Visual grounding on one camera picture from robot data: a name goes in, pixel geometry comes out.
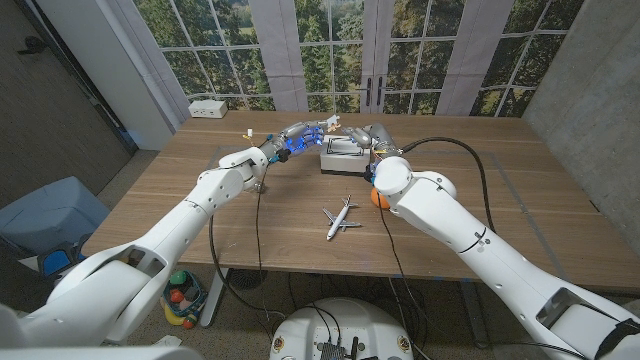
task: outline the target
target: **cable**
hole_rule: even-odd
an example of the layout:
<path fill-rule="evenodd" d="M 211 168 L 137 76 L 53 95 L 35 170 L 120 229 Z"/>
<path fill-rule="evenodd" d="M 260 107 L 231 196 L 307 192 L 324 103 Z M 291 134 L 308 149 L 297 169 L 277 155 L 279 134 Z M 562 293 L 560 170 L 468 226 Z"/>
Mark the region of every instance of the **cable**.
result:
<path fill-rule="evenodd" d="M 269 164 L 267 164 L 267 167 L 264 169 L 264 174 L 262 175 L 262 182 L 258 190 L 258 205 L 256 205 L 256 241 L 258 243 L 258 266 L 260 281 L 264 280 L 264 277 L 262 276 L 262 251 L 260 250 L 260 233 L 258 231 L 258 219 L 260 217 L 260 199 L 262 198 L 262 191 L 264 190 L 264 178 L 267 177 L 267 171 L 269 171 Z M 260 295 L 262 296 L 262 308 L 264 309 L 264 313 L 267 315 L 267 321 L 269 321 L 269 312 L 267 311 L 267 305 L 264 300 L 264 286 L 262 285 L 260 285 Z"/>
<path fill-rule="evenodd" d="M 291 272 L 287 273 L 287 281 L 289 282 L 289 295 L 291 296 L 291 302 L 293 303 L 293 311 L 298 310 L 298 304 L 296 304 L 296 298 L 293 296 L 293 290 L 291 289 Z"/>
<path fill-rule="evenodd" d="M 400 306 L 400 299 L 398 299 L 398 293 L 396 292 L 396 288 L 393 286 L 393 282 L 391 282 L 391 278 L 389 279 L 389 285 L 391 285 L 391 291 L 393 291 L 393 296 L 396 298 L 396 303 L 398 304 L 398 310 L 400 310 L 400 318 L 402 318 L 402 326 L 404 329 L 407 329 L 407 322 L 404 320 L 404 313 L 402 312 L 402 306 Z"/>
<path fill-rule="evenodd" d="M 282 325 L 283 322 L 284 322 L 284 319 L 282 320 L 276 319 L 276 321 L 273 322 L 273 324 L 271 325 L 271 334 L 273 334 L 273 336 L 276 336 L 276 325 L 280 326 Z"/>
<path fill-rule="evenodd" d="M 482 194 L 484 197 L 484 209 L 485 209 L 485 212 L 487 213 L 487 222 L 489 222 L 489 228 L 491 229 L 491 231 L 493 231 L 494 233 L 497 233 L 496 228 L 493 225 L 493 219 L 491 218 L 491 209 L 489 207 L 489 191 L 487 190 L 487 179 L 484 173 L 484 166 L 482 165 L 482 160 L 480 160 L 478 153 L 476 153 L 476 151 L 473 150 L 471 146 L 463 143 L 460 140 L 456 140 L 448 137 L 435 136 L 435 137 L 428 137 L 418 141 L 414 141 L 411 144 L 406 145 L 405 147 L 402 148 L 402 153 L 406 154 L 409 151 L 413 150 L 413 148 L 415 148 L 416 146 L 427 143 L 427 142 L 432 142 L 432 141 L 448 142 L 448 143 L 461 146 L 465 150 L 467 150 L 471 154 L 471 156 L 473 156 L 473 158 L 476 160 L 476 164 L 478 165 L 478 170 L 480 170 L 480 181 L 482 182 Z"/>
<path fill-rule="evenodd" d="M 329 315 L 329 316 L 333 319 L 333 322 L 335 322 L 335 323 L 336 323 L 336 327 L 338 328 L 338 344 L 337 344 L 337 346 L 340 346 L 340 343 L 342 342 L 342 331 L 340 330 L 340 325 L 338 325 L 338 320 L 336 320 L 336 317 L 335 317 L 335 316 L 333 316 L 333 315 L 332 315 L 330 312 L 328 312 L 327 310 L 324 310 L 324 309 L 322 309 L 322 308 L 319 308 L 319 307 L 315 306 L 315 304 L 314 304 L 313 306 L 311 306 L 311 305 L 306 305 L 306 306 L 303 306 L 303 308 L 309 308 L 309 309 L 316 309 L 316 310 L 320 310 L 320 311 L 322 311 L 323 313 L 325 313 L 325 314 Z"/>
<path fill-rule="evenodd" d="M 327 332 L 329 333 L 329 340 L 328 343 L 329 344 L 333 344 L 331 342 L 331 329 L 329 329 L 329 324 L 327 324 L 327 320 L 324 319 L 324 316 L 322 316 L 322 314 L 320 313 L 320 310 L 318 310 L 318 307 L 316 306 L 315 302 L 311 302 L 313 304 L 313 308 L 316 309 L 316 312 L 318 313 L 318 315 L 320 315 L 320 318 L 322 319 L 322 321 L 324 322 L 324 326 L 327 327 Z"/>
<path fill-rule="evenodd" d="M 238 301 L 240 301 L 240 303 L 242 303 L 244 306 L 253 309 L 253 310 L 258 310 L 258 311 L 263 311 L 263 308 L 259 308 L 257 306 L 253 306 L 251 304 L 249 304 L 248 302 L 246 302 L 243 298 L 240 297 L 240 295 L 238 295 L 238 293 L 235 292 L 235 290 L 233 290 L 233 288 L 231 287 L 231 285 L 229 285 L 229 282 L 227 281 L 227 278 L 224 277 L 224 274 L 222 273 L 222 270 L 220 270 L 220 263 L 218 262 L 218 256 L 216 255 L 216 249 L 215 246 L 213 244 L 213 215 L 211 215 L 211 217 L 209 218 L 209 247 L 211 248 L 211 257 L 213 258 L 213 264 L 215 265 L 216 268 L 216 272 L 218 273 L 218 276 L 220 276 L 220 280 L 222 280 L 222 283 L 224 284 L 225 288 L 227 290 L 229 290 L 229 292 L 231 293 L 231 295 L 233 295 L 233 297 L 235 297 Z M 283 319 L 286 319 L 286 316 L 281 313 L 280 311 L 276 311 L 276 310 L 267 310 L 268 313 L 272 313 L 272 314 L 276 314 L 278 316 L 281 316 Z"/>
<path fill-rule="evenodd" d="M 258 324 L 260 324 L 260 326 L 264 329 L 264 332 L 269 337 L 269 345 L 271 345 L 273 343 L 273 338 L 271 337 L 271 333 L 269 333 L 269 330 L 267 330 L 267 327 L 262 323 L 262 321 L 260 321 L 260 317 L 258 317 L 258 313 L 254 313 L 254 314 L 256 314 L 256 321 L 258 322 Z"/>
<path fill-rule="evenodd" d="M 427 360 L 431 360 L 431 358 L 428 357 L 427 354 L 425 354 L 424 352 L 422 352 L 422 350 L 420 350 L 420 348 L 416 345 L 416 343 L 412 341 L 411 344 L 413 345 L 413 348 L 416 349 L 420 355 L 422 355 L 423 358 Z"/>
<path fill-rule="evenodd" d="M 579 354 L 575 351 L 571 351 L 569 349 L 565 349 L 559 346 L 555 346 L 555 345 L 549 345 L 549 344 L 543 344 L 543 343 L 537 343 L 537 342 L 526 342 L 526 341 L 522 341 L 522 342 L 497 342 L 497 343 L 491 343 L 491 345 L 531 345 L 531 346 L 539 346 L 539 347 L 544 347 L 544 348 L 549 348 L 549 349 L 553 349 L 553 350 L 557 350 L 557 351 L 562 351 L 563 353 L 569 354 L 569 355 L 573 355 L 578 359 L 584 359 L 587 360 L 587 357 Z"/>
<path fill-rule="evenodd" d="M 380 204 L 380 193 L 378 193 L 378 192 L 376 192 L 376 193 L 378 194 L 378 204 Z M 382 219 L 382 224 L 384 225 L 384 228 L 387 230 L 387 234 L 389 235 L 389 240 L 391 240 L 391 250 L 393 250 L 393 256 L 395 256 L 395 258 L 396 258 L 396 263 L 398 263 L 398 268 L 400 269 L 400 275 L 402 275 L 402 281 L 404 282 L 404 286 L 407 288 L 407 292 L 409 293 L 409 297 L 411 297 L 411 301 L 413 301 L 413 304 L 415 305 L 416 309 L 418 310 L 418 313 L 420 315 L 422 315 L 422 317 L 429 323 L 431 321 L 429 320 L 429 317 L 427 316 L 427 313 L 422 308 L 420 308 L 420 306 L 418 305 L 418 302 L 416 301 L 416 299 L 413 297 L 413 294 L 411 293 L 411 289 L 409 289 L 409 284 L 407 283 L 407 279 L 404 276 L 404 271 L 402 270 L 402 264 L 400 264 L 400 259 L 398 258 L 398 253 L 396 253 L 396 245 L 393 242 L 393 236 L 391 236 L 391 231 L 389 231 L 389 227 L 387 226 L 387 222 L 384 220 L 384 214 L 382 213 L 382 207 L 378 207 L 378 208 L 380 209 L 380 218 Z M 438 326 L 436 326 L 435 324 L 433 324 L 433 325 L 436 328 L 436 330 L 440 331 L 443 335 L 449 336 L 447 333 L 442 331 Z"/>

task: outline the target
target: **wall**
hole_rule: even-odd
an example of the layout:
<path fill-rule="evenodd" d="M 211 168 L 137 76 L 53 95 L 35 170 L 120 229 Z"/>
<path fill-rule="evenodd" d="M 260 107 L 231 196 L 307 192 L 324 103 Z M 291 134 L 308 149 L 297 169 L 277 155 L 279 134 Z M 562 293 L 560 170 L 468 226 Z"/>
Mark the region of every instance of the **wall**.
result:
<path fill-rule="evenodd" d="M 138 147 L 161 150 L 172 133 L 96 1 L 38 4 Z"/>
<path fill-rule="evenodd" d="M 585 1 L 523 115 L 637 254 L 639 19 L 638 1 Z"/>

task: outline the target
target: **glass door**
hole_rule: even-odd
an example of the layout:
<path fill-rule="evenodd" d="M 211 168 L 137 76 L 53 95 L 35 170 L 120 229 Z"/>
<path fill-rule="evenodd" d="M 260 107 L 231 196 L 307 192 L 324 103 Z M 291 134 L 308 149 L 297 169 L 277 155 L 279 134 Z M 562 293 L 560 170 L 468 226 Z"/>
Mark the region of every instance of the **glass door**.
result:
<path fill-rule="evenodd" d="M 464 5 L 465 0 L 380 2 L 372 112 L 435 114 Z"/>
<path fill-rule="evenodd" d="M 370 112 L 377 1 L 294 5 L 309 111 Z"/>

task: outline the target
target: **wooden table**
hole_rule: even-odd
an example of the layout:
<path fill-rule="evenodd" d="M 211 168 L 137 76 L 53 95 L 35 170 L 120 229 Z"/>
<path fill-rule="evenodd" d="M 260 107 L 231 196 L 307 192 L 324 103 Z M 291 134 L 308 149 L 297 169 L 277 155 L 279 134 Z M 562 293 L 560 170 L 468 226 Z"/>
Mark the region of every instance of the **wooden table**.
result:
<path fill-rule="evenodd" d="M 330 114 L 230 111 L 224 119 L 190 119 L 142 174 L 84 246 L 88 254 L 142 236 L 195 185 L 198 174 L 220 157 L 249 146 L 247 128 L 269 133 Z M 487 171 L 497 232 L 542 269 L 592 289 L 638 292 L 640 260 L 528 125 L 513 118 L 344 114 L 343 126 L 384 124 L 403 146 L 427 136 L 448 136 L 471 145 Z M 473 158 L 451 144 L 421 145 L 407 154 L 416 171 L 433 170 L 456 185 L 458 200 L 486 221 Z M 319 149 L 270 167 L 260 209 L 262 264 L 267 270 L 392 276 L 398 266 L 371 185 L 358 177 L 320 173 Z M 322 207 L 337 213 L 352 195 L 347 219 L 362 228 L 326 241 Z M 242 193 L 215 215 L 214 236 L 225 267 L 258 267 L 255 234 L 257 194 Z M 387 223 L 408 277 L 476 279 L 447 247 L 403 219 Z M 211 263 L 206 229 L 181 262 Z"/>

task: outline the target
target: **wall socket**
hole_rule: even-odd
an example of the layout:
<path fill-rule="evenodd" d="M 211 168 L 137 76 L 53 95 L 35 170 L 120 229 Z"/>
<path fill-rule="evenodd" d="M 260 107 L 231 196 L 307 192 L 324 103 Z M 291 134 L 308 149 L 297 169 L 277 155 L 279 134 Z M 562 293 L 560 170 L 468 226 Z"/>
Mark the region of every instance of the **wall socket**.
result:
<path fill-rule="evenodd" d="M 198 100 L 189 105 L 193 117 L 220 119 L 227 113 L 227 104 L 217 100 Z"/>

